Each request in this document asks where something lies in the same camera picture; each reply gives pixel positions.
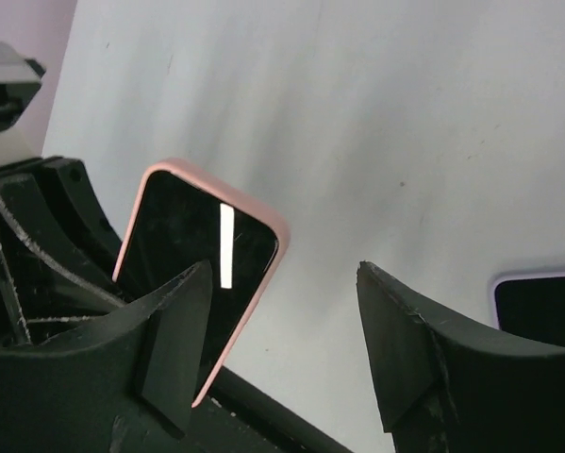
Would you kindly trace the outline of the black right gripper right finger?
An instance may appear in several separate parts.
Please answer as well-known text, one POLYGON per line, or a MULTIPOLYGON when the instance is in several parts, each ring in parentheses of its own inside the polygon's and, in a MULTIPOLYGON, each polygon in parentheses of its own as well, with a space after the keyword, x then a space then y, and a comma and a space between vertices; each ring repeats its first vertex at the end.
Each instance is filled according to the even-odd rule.
POLYGON ((396 451, 565 452, 565 346, 481 324, 368 261, 357 299, 396 451))

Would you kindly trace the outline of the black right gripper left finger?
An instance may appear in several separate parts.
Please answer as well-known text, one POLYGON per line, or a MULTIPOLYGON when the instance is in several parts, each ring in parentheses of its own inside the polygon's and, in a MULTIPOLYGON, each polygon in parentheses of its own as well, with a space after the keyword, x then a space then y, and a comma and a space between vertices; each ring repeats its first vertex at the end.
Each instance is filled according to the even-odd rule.
POLYGON ((195 263, 43 344, 0 348, 0 452, 186 452, 211 302, 195 263))

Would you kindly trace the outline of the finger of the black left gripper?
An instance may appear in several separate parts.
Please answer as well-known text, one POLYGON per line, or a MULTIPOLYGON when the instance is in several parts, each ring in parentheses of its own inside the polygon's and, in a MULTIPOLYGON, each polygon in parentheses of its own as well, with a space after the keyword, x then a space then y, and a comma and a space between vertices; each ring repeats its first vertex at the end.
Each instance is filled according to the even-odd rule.
POLYGON ((41 344, 131 301, 66 236, 31 174, 0 178, 0 347, 41 344))
POLYGON ((122 241, 98 201, 84 162, 44 159, 36 179, 66 236, 99 269, 96 284, 118 297, 127 297, 111 278, 122 241))

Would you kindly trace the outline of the phone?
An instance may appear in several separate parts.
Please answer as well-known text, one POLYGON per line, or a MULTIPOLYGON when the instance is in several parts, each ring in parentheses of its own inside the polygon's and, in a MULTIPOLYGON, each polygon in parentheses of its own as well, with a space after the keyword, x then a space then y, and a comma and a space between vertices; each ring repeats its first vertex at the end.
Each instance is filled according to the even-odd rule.
POLYGON ((183 159, 141 178, 112 278, 148 294, 196 262, 212 269, 212 299, 192 404, 198 406, 281 262, 283 216, 183 159))
POLYGON ((490 285, 490 303, 504 332, 565 347, 565 270, 500 275, 490 285))

